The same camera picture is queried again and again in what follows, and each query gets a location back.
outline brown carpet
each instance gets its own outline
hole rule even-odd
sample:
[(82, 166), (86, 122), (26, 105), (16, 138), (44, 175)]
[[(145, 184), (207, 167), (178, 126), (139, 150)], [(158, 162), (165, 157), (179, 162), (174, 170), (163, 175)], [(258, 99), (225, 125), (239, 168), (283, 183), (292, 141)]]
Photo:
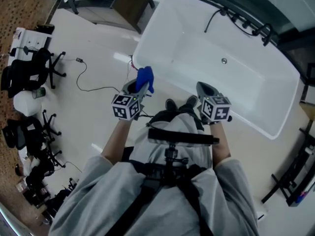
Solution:
[[(56, 0), (0, 0), (0, 54), (10, 51), (12, 37), (17, 27), (34, 29), (36, 24), (46, 22)], [(7, 65), (7, 59), (0, 60), (0, 72)], [(7, 119), (19, 119), (14, 111), (12, 100), (7, 92), (0, 92), (0, 128), (6, 126)], [(14, 173), (19, 161), (17, 149), (6, 146), (3, 134), (0, 135), (0, 202), (36, 235), (47, 235), (48, 227), (40, 226), (42, 209), (29, 205), (15, 185), (21, 180)]]

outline white floor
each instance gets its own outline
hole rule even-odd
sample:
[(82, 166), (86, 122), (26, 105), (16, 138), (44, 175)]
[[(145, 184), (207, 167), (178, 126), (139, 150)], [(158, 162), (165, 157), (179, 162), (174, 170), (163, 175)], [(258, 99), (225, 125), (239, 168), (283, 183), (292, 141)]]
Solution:
[[(107, 142), (117, 119), (113, 117), (110, 103), (115, 90), (80, 91), (76, 85), (78, 75), (85, 69), (83, 63), (69, 59), (81, 58), (88, 70), (80, 77), (83, 89), (114, 86), (121, 89), (127, 76), (128, 55), (132, 55), (140, 39), (136, 32), (124, 29), (96, 26), (65, 10), (58, 10), (51, 23), (56, 26), (49, 50), (58, 54), (66, 51), (64, 60), (57, 70), (67, 73), (66, 78), (55, 77), (56, 89), (51, 90), (47, 81), (47, 96), (42, 106), (47, 114), (56, 113), (54, 128), (61, 131), (56, 144), (63, 151), (60, 159), (70, 161), (83, 169), (86, 161), (97, 154)], [(130, 69), (129, 79), (136, 72)], [(154, 115), (164, 109), (165, 100), (173, 98), (178, 105), (189, 97), (184, 91), (158, 79), (154, 84), (153, 97), (144, 100), (144, 111)], [(300, 83), (295, 103), (281, 135), (271, 141), (237, 119), (225, 123), (232, 156), (238, 158), (248, 176), (252, 193), (258, 200), (273, 187), (270, 175), (280, 170), (292, 156), (308, 118), (298, 105), (303, 85)], [(132, 145), (136, 131), (145, 125), (147, 118), (132, 124), (128, 145)], [(80, 172), (71, 164), (47, 177), (53, 193), (68, 185), (68, 179), (78, 179)], [(297, 208), (289, 208), (281, 193), (267, 203), (268, 216), (259, 224), (261, 235), (305, 235), (314, 223), (315, 195), (312, 193)]]

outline black harness strap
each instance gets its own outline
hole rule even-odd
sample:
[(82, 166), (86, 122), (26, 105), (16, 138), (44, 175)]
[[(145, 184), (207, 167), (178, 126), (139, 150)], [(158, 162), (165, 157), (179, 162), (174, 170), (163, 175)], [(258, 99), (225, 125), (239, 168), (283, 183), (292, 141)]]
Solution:
[[(152, 173), (153, 164), (143, 164), (137, 161), (129, 161), (138, 173), (149, 175)], [(175, 185), (183, 192), (190, 205), (197, 212), (199, 218), (200, 235), (201, 236), (213, 236), (207, 223), (201, 216), (200, 204), (199, 204), (199, 192), (197, 188), (191, 182), (191, 179), (204, 171), (205, 168), (200, 168), (197, 165), (192, 165), (187, 169), (186, 177), (181, 177), (175, 181)], [(130, 207), (123, 213), (120, 219), (114, 224), (114, 226), (108, 231), (106, 236), (122, 236), (130, 228), (135, 218), (139, 214), (141, 208), (148, 204), (154, 194), (160, 187), (160, 181), (155, 179), (146, 178), (141, 186), (141, 192)]]

